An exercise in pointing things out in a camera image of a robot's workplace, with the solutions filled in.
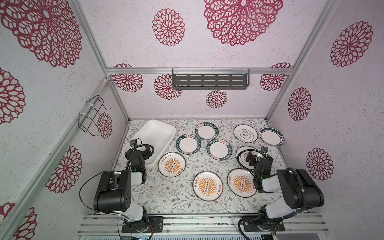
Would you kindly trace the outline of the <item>white flower outline plate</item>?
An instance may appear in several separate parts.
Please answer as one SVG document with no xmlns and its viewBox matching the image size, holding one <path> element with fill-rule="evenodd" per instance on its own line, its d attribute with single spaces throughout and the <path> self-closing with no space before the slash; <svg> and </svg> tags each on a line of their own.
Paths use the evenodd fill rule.
<svg viewBox="0 0 384 240">
<path fill-rule="evenodd" d="M 239 162 L 247 169 L 253 169 L 254 167 L 249 164 L 249 162 L 246 161 L 247 154 L 252 150 L 252 154 L 257 156 L 257 159 L 260 159 L 263 157 L 262 154 L 256 152 L 256 148 L 250 147 L 250 146 L 243 146 L 240 147 L 236 154 L 237 158 L 239 159 Z"/>
</svg>

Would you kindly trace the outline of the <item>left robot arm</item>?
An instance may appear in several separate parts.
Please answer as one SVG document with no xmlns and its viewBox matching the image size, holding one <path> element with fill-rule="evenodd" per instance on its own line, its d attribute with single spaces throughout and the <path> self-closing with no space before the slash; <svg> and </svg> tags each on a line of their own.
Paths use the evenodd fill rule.
<svg viewBox="0 0 384 240">
<path fill-rule="evenodd" d="M 93 201 L 94 211 L 122 216 L 132 227 L 149 226 L 147 210 L 132 200 L 132 187 L 146 182 L 145 161 L 154 152 L 155 148 L 148 144 L 132 147 L 125 153 L 128 163 L 123 171 L 102 172 Z"/>
</svg>

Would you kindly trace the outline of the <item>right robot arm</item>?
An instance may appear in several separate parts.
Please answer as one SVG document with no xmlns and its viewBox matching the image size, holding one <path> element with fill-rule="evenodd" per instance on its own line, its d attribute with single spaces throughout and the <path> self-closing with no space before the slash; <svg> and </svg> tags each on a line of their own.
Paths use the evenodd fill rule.
<svg viewBox="0 0 384 240">
<path fill-rule="evenodd" d="M 323 192 L 304 169 L 286 168 L 271 174 L 273 158 L 266 147 L 261 151 L 250 148 L 242 151 L 246 162 L 253 167 L 253 183 L 257 191 L 265 193 L 282 192 L 283 197 L 258 211 L 262 221 L 281 221 L 325 203 Z"/>
</svg>

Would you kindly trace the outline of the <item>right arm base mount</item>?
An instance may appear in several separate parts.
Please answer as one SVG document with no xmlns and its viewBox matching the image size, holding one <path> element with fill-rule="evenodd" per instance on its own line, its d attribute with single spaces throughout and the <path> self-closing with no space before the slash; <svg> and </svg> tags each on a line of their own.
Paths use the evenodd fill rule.
<svg viewBox="0 0 384 240">
<path fill-rule="evenodd" d="M 242 223 L 246 232 L 283 232 L 283 219 L 260 219 L 256 216 L 244 216 Z"/>
</svg>

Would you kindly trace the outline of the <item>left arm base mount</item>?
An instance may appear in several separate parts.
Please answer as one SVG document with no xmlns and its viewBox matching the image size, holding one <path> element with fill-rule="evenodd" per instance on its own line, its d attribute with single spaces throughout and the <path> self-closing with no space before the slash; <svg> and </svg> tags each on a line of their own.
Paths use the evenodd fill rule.
<svg viewBox="0 0 384 240">
<path fill-rule="evenodd" d="M 161 233 L 163 231 L 163 225 L 163 216 L 149 216 L 135 222 L 124 221 L 121 232 L 127 234 Z"/>
</svg>

